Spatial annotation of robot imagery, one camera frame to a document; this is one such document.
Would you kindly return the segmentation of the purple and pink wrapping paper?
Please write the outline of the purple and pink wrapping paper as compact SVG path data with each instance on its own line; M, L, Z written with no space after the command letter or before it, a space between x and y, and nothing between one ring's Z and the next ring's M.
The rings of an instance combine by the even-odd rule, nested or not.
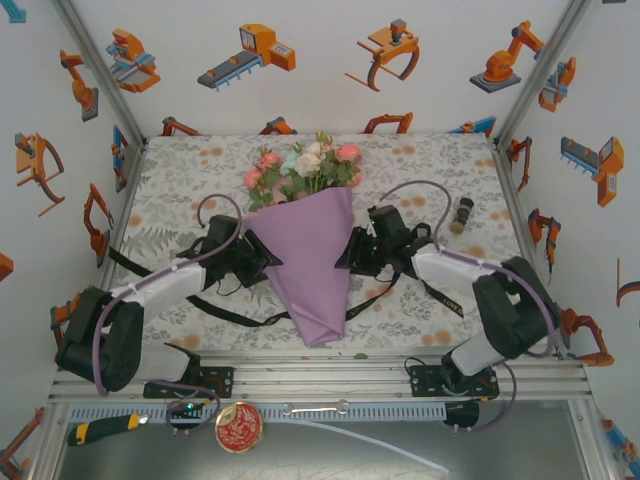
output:
M307 346L344 334L350 273L337 269L352 231L352 190L327 188L246 218L281 264L265 269Z

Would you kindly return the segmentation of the black printed ribbon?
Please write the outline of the black printed ribbon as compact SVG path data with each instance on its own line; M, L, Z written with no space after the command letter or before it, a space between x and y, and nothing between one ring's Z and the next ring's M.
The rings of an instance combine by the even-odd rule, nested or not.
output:
M121 254L120 252L118 252L117 250L115 250L113 247L109 248L109 258L111 260L113 260L117 265L123 267L124 269L128 270L129 272L132 272L134 274L136 274L139 277L146 277L148 275L150 275L152 273L151 270L147 269L146 267L130 260L128 257L126 257L125 255ZM395 273L393 275L393 277L391 278L391 280L388 282L388 286L385 290L383 290L382 292L380 292L379 294L371 297L370 299L350 308L349 310L346 311L345 314L345 321L348 322L350 320L353 320L354 318L356 318L359 314L361 314L362 312L364 312L365 310L367 310L368 308L370 308L372 305L374 305L378 300L380 300L383 296L385 296L387 293L391 292L391 289L396 285L396 283L399 281L400 279L400 275L398 273ZM449 310L451 310L453 313L455 313L456 315L458 315L460 318L464 317L464 309L462 308L462 306L455 302L453 299L451 299L450 297L448 297L447 295L445 295L444 293L436 290L435 288L429 286L426 282L423 282L423 286L425 288L425 291L427 294L429 294L433 299L439 301L441 304L443 304L445 307L447 307ZM271 326L271 325L275 325L276 323L278 323L281 319L290 319L291 316L287 311L283 311L280 312L278 314L272 315L270 317L268 317L264 322L258 322L256 320L253 320L251 318L248 318L246 316L231 312L229 310L225 310L222 308L219 308L211 303L209 303L206 300L203 300L202 298L198 297L197 295L191 295L188 296L186 298L186 300L193 305L194 307L196 307L198 310L200 310L201 312L210 315L212 317L230 322L232 324L235 325L239 325L242 327L247 327L247 328L259 328L259 327L263 327L263 326Z

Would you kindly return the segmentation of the small pink roses stem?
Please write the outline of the small pink roses stem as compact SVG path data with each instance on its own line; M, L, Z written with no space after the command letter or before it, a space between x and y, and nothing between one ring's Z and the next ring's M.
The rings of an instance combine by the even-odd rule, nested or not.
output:
M281 179L281 157L268 149L260 150L260 159L245 175L244 183L248 189L251 205L249 210L257 210L275 204L275 190Z

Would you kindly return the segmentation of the floral table mat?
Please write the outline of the floral table mat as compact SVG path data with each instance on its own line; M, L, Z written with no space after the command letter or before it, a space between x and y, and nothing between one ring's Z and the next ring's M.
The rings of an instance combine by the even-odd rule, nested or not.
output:
M377 202L395 206L406 224L425 222L439 231L442 245L500 262L520 251L493 159L481 134L338 135L338 145L355 144L363 154L361 182L353 193L352 221L366 225ZM156 137L144 167L121 252L151 270L166 266L203 233L199 226L215 214L246 210L245 175L262 148L291 152L285 136ZM449 230L459 201L474 207L464 231ZM377 278L355 276L349 302L357 305L387 288L389 271ZM457 291L450 297L464 309L460 318L409 278L346 325L336 349L409 349L458 344L481 326L474 301ZM264 322L284 306L269 282L244 289L233 276L208 289L204 299ZM294 323L247 328L207 315L186 301L174 304L144 328L147 344L173 343L191 350L297 350L303 340Z

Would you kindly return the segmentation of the brown and black cylinder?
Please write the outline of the brown and black cylinder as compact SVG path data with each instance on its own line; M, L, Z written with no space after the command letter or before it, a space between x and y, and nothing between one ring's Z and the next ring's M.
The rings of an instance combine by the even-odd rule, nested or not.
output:
M464 231L473 207L474 201L471 198L463 197L460 199L454 218L449 226L449 230L453 234L459 235Z

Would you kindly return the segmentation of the silver wrench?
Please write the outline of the silver wrench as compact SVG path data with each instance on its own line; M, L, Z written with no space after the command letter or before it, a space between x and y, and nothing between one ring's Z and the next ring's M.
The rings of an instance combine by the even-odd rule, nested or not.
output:
M285 416L302 415L311 413L336 413L338 415L345 415L348 411L350 403L347 400L339 400L336 402L324 402L324 403L285 403L283 406L282 414Z

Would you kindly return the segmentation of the small black circuit board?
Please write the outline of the small black circuit board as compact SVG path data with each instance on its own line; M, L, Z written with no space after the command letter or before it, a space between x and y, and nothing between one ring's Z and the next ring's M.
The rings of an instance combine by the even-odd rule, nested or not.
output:
M166 410L165 420L169 425L192 425L202 421L204 404L199 402L173 402Z

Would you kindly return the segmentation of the red round tin lid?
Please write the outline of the red round tin lid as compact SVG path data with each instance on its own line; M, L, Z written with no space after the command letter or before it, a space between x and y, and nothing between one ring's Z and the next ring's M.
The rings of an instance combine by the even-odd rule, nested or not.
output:
M215 423L219 445L234 454L245 453L255 447L262 438L263 429L264 421L259 410L245 402L223 408Z

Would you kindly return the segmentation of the yellow black utility knife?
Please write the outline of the yellow black utility knife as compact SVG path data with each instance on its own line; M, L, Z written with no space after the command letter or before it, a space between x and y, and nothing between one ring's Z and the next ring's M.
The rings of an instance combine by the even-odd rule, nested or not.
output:
M137 429L148 422L146 414L132 413L124 416L104 418L82 423L74 427L67 436L69 447L94 443L106 437Z

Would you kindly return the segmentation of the aluminium side rail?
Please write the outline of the aluminium side rail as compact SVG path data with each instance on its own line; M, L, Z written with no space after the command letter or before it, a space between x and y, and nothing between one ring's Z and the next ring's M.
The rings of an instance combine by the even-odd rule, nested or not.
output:
M126 187L126 194L124 197L124 203L119 212L119 217L115 224L115 230L111 237L110 246L119 251L124 239L124 235L127 230L129 217L131 214L132 206L135 200L138 184L140 181L141 173L145 163L147 143L143 143L135 152L133 162L130 170L130 177ZM101 278L99 287L103 290L108 290L111 287L113 275L116 270L116 262L107 257L105 265L101 270Z
M503 191L505 202L510 213L511 223L516 235L521 254L526 258L535 271L538 271L536 253L529 234L528 224L518 197L518 192L511 175L509 161L506 154L498 146L493 146L493 159Z

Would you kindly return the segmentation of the aluminium front frame rails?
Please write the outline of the aluminium front frame rails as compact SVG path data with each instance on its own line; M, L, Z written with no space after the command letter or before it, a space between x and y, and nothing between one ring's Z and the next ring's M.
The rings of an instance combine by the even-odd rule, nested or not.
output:
M355 360L363 352L366 360ZM411 399L404 369L416 357L431 365L441 347L382 350L230 350L202 351L202 365L233 367L233 400L305 402L339 399L354 402ZM509 363L519 400L573 400L592 396L586 369L576 361L523 357Z

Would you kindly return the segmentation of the black bracket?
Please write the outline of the black bracket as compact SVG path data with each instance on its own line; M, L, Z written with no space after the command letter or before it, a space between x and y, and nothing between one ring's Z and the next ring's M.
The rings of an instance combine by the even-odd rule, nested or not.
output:
M445 425L454 430L470 430L479 420L480 407L476 401L446 402L445 413Z

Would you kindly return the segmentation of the aluminium frame post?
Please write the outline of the aluminium frame post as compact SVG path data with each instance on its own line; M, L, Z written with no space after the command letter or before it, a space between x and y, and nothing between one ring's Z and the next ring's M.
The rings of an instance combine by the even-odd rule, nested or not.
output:
M121 122L128 139L131 140L140 151L146 146L146 138L135 120L132 111L128 107L120 93L115 80L112 78L109 68L102 58L91 33L85 25L72 0L50 0L67 32L76 44L80 55L93 73L101 92L106 96L117 119Z
M526 80L521 94L495 137L498 150L504 150L508 147L514 133L551 73L551 69L559 61L560 54L593 3L594 0L570 0Z

